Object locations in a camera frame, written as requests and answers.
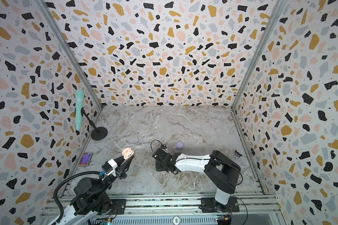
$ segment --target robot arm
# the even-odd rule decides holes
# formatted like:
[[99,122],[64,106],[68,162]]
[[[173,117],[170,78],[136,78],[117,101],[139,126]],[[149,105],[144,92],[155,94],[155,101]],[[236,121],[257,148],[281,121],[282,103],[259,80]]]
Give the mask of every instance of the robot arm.
[[216,208],[220,211],[223,211],[230,196],[234,194],[239,175],[241,175],[241,168],[219,151],[199,156],[181,153],[171,155],[165,149],[158,148],[152,157],[156,160],[157,171],[174,174],[183,171],[205,173],[217,187],[215,201]]
[[[88,219],[99,213],[106,215],[118,214],[118,209],[115,206],[115,203],[107,195],[106,190],[111,188],[112,183],[117,178],[125,179],[127,177],[126,171],[128,171],[133,158],[134,152],[131,149],[129,152],[123,151],[123,156],[107,161],[102,166],[103,171],[87,171],[79,173],[60,183],[54,191],[54,200],[60,209],[60,215],[49,224],[84,224]],[[72,199],[65,209],[63,209],[63,206],[57,197],[57,192],[60,187],[75,177],[87,174],[97,174],[98,178],[82,178],[74,188],[76,197]],[[125,205],[125,202],[123,201],[120,202],[120,205]]]

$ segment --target wire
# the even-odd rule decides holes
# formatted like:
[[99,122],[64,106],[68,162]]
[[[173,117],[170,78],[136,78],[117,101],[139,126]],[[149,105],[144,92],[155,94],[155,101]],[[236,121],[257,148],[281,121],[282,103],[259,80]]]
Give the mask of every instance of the wire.
[[233,169],[235,169],[235,170],[240,174],[240,176],[241,176],[241,182],[240,182],[239,184],[241,184],[241,183],[243,182],[243,175],[240,173],[240,171],[239,171],[237,168],[235,168],[234,166],[232,166],[232,165],[230,165],[230,164],[227,164],[227,163],[222,162],[222,161],[220,161],[220,160],[214,160],[214,159],[183,158],[183,159],[180,159],[180,160],[186,160],[186,159],[193,159],[193,160],[213,160],[213,161],[216,161],[216,162],[220,162],[220,163],[226,164],[226,165],[232,167]]
[[244,204],[244,201],[243,200],[241,200],[240,198],[238,198],[237,196],[232,196],[232,197],[235,197],[235,198],[237,198],[237,199],[239,199],[242,203],[243,203],[243,205],[245,206],[245,210],[247,211],[247,216],[246,216],[246,218],[245,218],[245,221],[244,221],[244,223],[242,224],[242,225],[244,225],[245,224],[245,222],[247,221],[247,219],[248,219],[248,209],[247,209],[247,206]]
[[153,141],[157,141],[157,142],[159,142],[161,145],[163,145],[163,144],[162,144],[159,140],[156,140],[156,139],[154,139],[154,140],[151,141],[151,143],[150,143],[150,148],[151,148],[151,151],[152,151],[153,154],[154,154],[153,148],[151,147],[151,144],[153,143]]

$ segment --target black mounting plate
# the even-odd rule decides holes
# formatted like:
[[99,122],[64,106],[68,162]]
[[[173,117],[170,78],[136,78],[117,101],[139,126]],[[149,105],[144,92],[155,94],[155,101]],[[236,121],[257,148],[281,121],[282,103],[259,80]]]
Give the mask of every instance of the black mounting plate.
[[[214,198],[201,198],[199,209],[201,209],[204,213],[207,212],[218,212],[215,206],[215,199]],[[232,208],[232,212],[239,212],[239,206],[236,198],[229,198],[228,203],[223,207],[221,205],[222,212],[230,212],[230,207]]]
[[113,203],[113,205],[112,205],[112,208],[113,208],[112,215],[115,215],[115,214],[122,215],[122,214],[124,214],[126,199],[112,199],[111,201]]

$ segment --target black cable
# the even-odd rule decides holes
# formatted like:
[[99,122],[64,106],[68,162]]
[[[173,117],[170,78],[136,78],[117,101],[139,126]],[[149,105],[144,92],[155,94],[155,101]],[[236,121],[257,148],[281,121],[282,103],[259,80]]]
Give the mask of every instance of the black cable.
[[240,198],[238,198],[237,196],[232,196],[232,197],[235,197],[235,198],[239,199],[241,202],[243,202],[243,205],[245,206],[245,210],[247,211],[247,217],[245,218],[245,221],[244,221],[244,223],[242,224],[242,225],[244,225],[245,222],[246,222],[247,219],[248,219],[248,209],[247,209],[247,206],[244,204],[244,201],[241,200]]
[[151,147],[151,144],[153,143],[153,141],[157,141],[157,142],[159,142],[161,145],[163,145],[163,144],[162,144],[159,140],[156,140],[156,139],[154,139],[154,140],[151,141],[151,143],[150,143],[150,148],[151,148],[151,151],[152,151],[153,154],[154,154],[153,148]]
[[240,176],[241,176],[241,182],[240,182],[239,184],[241,184],[241,183],[243,182],[243,175],[240,173],[240,171],[239,171],[237,168],[235,168],[234,166],[232,166],[232,165],[230,165],[230,164],[227,164],[227,163],[222,162],[222,161],[220,161],[220,160],[214,160],[214,159],[183,158],[183,159],[180,159],[180,160],[186,160],[186,159],[193,159],[193,160],[213,160],[213,161],[216,161],[216,162],[220,162],[220,163],[226,164],[226,165],[232,167],[233,169],[235,169],[235,170],[240,174]]
[[65,183],[67,183],[68,181],[74,179],[74,178],[77,178],[78,176],[82,176],[82,175],[87,175],[87,174],[96,174],[96,175],[99,175],[100,172],[98,171],[86,171],[86,172],[82,172],[82,173],[78,173],[78,174],[75,174],[69,178],[67,178],[66,180],[64,180],[63,182],[61,182],[54,190],[54,194],[53,194],[53,198],[54,198],[54,201],[56,203],[56,205],[59,207],[60,209],[60,215],[59,215],[59,218],[56,220],[57,223],[60,223],[60,220],[61,218],[63,218],[63,215],[64,215],[64,208],[63,208],[63,205],[61,204],[61,202],[59,201],[59,198],[58,198],[58,191],[60,189],[60,187],[62,187]]

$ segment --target green microphone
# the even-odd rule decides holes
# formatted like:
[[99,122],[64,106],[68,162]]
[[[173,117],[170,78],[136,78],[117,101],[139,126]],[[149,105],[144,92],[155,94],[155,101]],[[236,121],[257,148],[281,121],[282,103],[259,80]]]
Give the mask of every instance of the green microphone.
[[76,98],[75,123],[76,123],[76,129],[80,130],[81,123],[82,123],[81,108],[83,106],[83,101],[84,101],[84,91],[76,90],[75,98]]

